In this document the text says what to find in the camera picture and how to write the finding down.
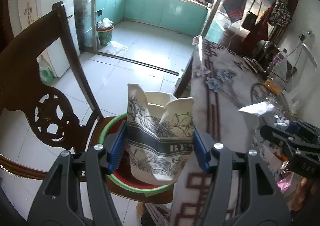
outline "green trash can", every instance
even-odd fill
[[[112,26],[110,29],[105,30],[105,31],[97,31],[98,32],[98,36],[99,36],[99,41],[100,44],[103,46],[106,46],[108,42],[110,42],[112,40],[112,30],[115,27]]]

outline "chair backrest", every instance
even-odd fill
[[[92,109],[85,126],[80,126],[67,97],[56,88],[43,84],[40,79],[36,58],[58,38],[61,39],[73,74]],[[63,113],[61,119],[57,116],[58,106]],[[50,13],[23,30],[0,53],[0,113],[4,107],[10,111],[23,111],[32,131],[43,143],[68,150],[74,147],[75,152],[85,150],[96,119],[98,123],[103,120],[79,62],[63,2],[55,3]],[[47,132],[50,124],[58,126],[55,134]],[[7,160],[0,156],[0,163],[4,161]]]

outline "blue gripper pad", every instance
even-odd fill
[[[117,133],[107,135],[103,142],[107,151],[108,169],[111,173],[119,167],[127,140],[127,122],[123,121]]]
[[[214,143],[215,141],[212,139],[211,135],[202,133],[196,128],[194,129],[193,149],[195,151],[200,168],[206,173],[209,173],[209,161],[211,160],[210,150]]]

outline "black bag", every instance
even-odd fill
[[[254,5],[256,0],[253,1],[249,11],[247,12],[246,16],[245,16],[245,19],[241,25],[242,28],[250,31],[251,28],[256,24],[256,21],[257,21],[257,15],[255,15],[254,13],[250,12],[252,6]],[[260,12],[260,9],[261,9],[261,5],[262,5],[262,2],[260,4],[260,7],[259,7],[259,11],[258,11],[258,15],[259,15],[259,12]]]
[[[291,23],[291,21],[292,18],[284,2],[277,0],[269,18],[270,25],[284,27]]]

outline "wooden chair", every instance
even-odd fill
[[[55,40],[61,39],[71,70],[84,94],[92,114],[86,125],[80,126],[67,97],[58,89],[43,84],[39,76],[36,58]],[[58,118],[56,110],[60,107],[63,116]],[[43,143],[52,147],[63,147],[75,152],[84,152],[88,140],[90,147],[98,142],[105,125],[112,119],[103,119],[88,81],[79,62],[63,2],[55,3],[52,11],[23,30],[0,53],[0,113],[3,108],[10,111],[21,110],[25,113],[30,128]],[[91,139],[90,132],[98,120]],[[48,133],[50,124],[58,126],[55,134]],[[46,172],[13,162],[0,155],[1,168],[14,175],[43,180]],[[128,192],[108,180],[110,191],[129,199],[150,203],[172,201],[173,191],[146,197],[143,194]]]

